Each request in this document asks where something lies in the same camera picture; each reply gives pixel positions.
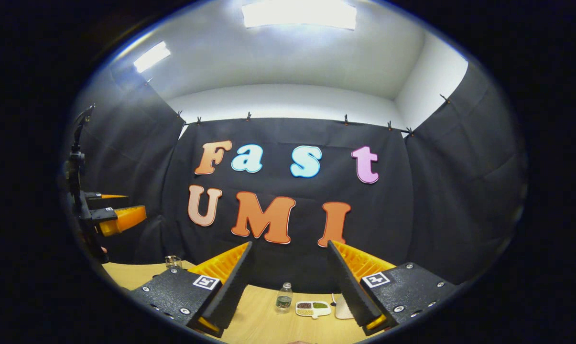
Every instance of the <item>white wall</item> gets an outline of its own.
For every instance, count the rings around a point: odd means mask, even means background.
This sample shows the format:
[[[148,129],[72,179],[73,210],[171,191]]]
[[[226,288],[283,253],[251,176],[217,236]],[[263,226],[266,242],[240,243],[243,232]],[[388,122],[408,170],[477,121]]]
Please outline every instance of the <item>white wall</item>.
[[[187,123],[246,118],[313,118],[403,128],[393,101],[344,89],[290,84],[246,85],[212,89],[167,100]]]
[[[424,48],[395,99],[406,127],[413,130],[438,109],[458,87],[468,61],[441,39],[426,32]]]

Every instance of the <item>ceiling light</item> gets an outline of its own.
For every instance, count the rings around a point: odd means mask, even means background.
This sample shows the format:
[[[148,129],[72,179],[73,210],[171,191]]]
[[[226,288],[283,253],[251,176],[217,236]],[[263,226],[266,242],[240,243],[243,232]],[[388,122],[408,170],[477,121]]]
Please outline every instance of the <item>ceiling light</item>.
[[[356,28],[356,7],[339,0],[266,0],[244,5],[241,11],[246,28],[275,24]]]
[[[160,42],[143,53],[139,59],[135,60],[133,65],[137,67],[137,72],[141,73],[169,55],[171,55],[171,52],[167,49],[165,42]]]

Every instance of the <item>pink letter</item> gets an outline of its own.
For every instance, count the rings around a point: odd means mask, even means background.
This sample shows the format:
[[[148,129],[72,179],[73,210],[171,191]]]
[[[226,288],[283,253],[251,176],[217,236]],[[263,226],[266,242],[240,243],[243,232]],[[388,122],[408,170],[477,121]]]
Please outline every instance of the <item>pink letter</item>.
[[[351,157],[356,158],[356,173],[362,183],[372,184],[379,180],[379,174],[370,169],[371,161],[377,161],[377,154],[372,154],[369,146],[354,150]]]

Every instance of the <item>glass bottle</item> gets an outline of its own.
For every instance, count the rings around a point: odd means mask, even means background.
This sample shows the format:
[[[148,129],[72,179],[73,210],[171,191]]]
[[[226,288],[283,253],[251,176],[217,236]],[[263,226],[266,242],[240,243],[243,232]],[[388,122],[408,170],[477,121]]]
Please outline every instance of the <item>glass bottle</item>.
[[[292,284],[286,282],[283,288],[279,289],[277,293],[277,300],[275,301],[275,311],[277,313],[288,313],[292,305]]]

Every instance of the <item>wooden table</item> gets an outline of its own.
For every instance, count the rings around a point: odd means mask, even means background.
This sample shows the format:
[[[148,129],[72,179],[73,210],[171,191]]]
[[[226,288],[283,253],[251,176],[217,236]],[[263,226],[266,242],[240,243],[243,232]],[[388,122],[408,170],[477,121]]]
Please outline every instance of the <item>wooden table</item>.
[[[183,261],[183,268],[189,269],[192,266],[194,265]],[[147,265],[107,263],[103,264],[103,267],[118,285],[129,290],[143,285],[152,279],[153,275],[167,269],[163,263]],[[294,305],[299,301],[325,301],[330,304],[332,302],[330,294],[295,292],[290,312],[286,314],[275,313],[275,298],[277,290],[248,285],[230,326],[225,329],[220,340],[229,344],[287,344],[297,340],[312,344],[351,344],[368,338],[354,319],[336,318],[335,307],[331,307],[331,314],[320,316],[316,320],[310,316],[299,316],[294,313]]]

